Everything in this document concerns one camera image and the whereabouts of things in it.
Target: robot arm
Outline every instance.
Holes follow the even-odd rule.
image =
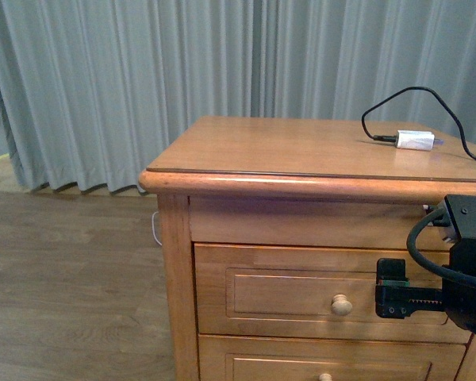
[[[443,279],[443,288],[411,287],[405,261],[382,258],[377,263],[376,314],[403,319],[417,310],[444,311],[460,328],[476,333],[476,196],[449,194],[417,223],[407,239],[411,257]],[[416,248],[416,238],[429,224],[439,226],[450,248],[450,263],[439,266]]]

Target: white adapter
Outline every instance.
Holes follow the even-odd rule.
[[[430,151],[434,145],[442,144],[441,139],[436,139],[430,131],[408,131],[399,129],[395,147],[404,149],[417,149],[420,151]]]

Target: curtain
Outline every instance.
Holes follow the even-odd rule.
[[[476,143],[476,0],[0,1],[0,108],[32,189],[137,185],[202,115],[358,119],[414,85]],[[426,93],[369,118],[457,134]]]

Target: power cord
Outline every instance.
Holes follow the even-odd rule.
[[[450,114],[451,118],[455,121],[457,127],[459,128],[459,132],[460,132],[460,140],[462,141],[462,146],[463,146],[463,150],[466,152],[467,155],[469,155],[472,159],[476,160],[476,155],[473,154],[469,148],[467,147],[467,142],[466,142],[466,137],[465,137],[465,134],[463,132],[463,127],[462,127],[462,123],[460,123],[460,120],[457,118],[457,116],[455,115],[455,113],[453,111],[451,111],[450,107],[446,104],[446,102],[434,91],[432,90],[431,88],[429,87],[420,87],[420,86],[412,86],[412,87],[406,87],[405,89],[403,90],[400,90],[398,91],[397,93],[389,96],[388,98],[386,98],[384,101],[381,101],[380,103],[378,103],[377,105],[375,106],[372,106],[370,109],[368,109],[367,111],[365,111],[362,115],[362,127],[363,127],[363,131],[365,131],[365,134],[372,140],[376,140],[376,141],[385,141],[385,142],[388,142],[388,143],[395,143],[397,141],[397,137],[395,136],[388,136],[388,135],[372,135],[368,132],[368,129],[367,129],[367,126],[365,125],[365,116],[367,116],[370,112],[374,111],[375,109],[377,109],[378,107],[384,105],[385,103],[389,102],[390,100],[392,100],[393,98],[396,98],[398,95],[400,94],[403,94],[405,93],[406,91],[410,91],[410,90],[422,90],[422,91],[427,91],[428,93],[432,94],[434,97],[436,97],[437,101],[439,102],[439,104]]]
[[[160,246],[162,246],[162,242],[160,241],[160,239],[157,237],[157,233],[155,231],[155,216],[159,214],[159,212],[154,212],[154,214],[152,214],[152,233],[153,233],[153,239],[155,240],[155,242],[157,242],[157,244],[159,244]]]
[[[463,274],[434,264],[431,260],[428,260],[416,247],[416,239],[420,235],[421,231],[428,226],[430,222],[434,222],[443,218],[446,214],[446,210],[443,208],[436,209],[431,213],[423,217],[417,224],[414,225],[413,229],[407,237],[407,250],[411,257],[424,269],[429,270],[431,273],[445,278],[451,282],[461,284],[470,288],[476,289],[476,277],[472,275]]]

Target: table surface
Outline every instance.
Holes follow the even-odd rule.
[[[476,182],[476,161],[460,139],[415,123],[367,124],[375,135],[433,131],[444,144],[429,152],[398,149],[369,139],[359,121],[202,117],[147,171]]]

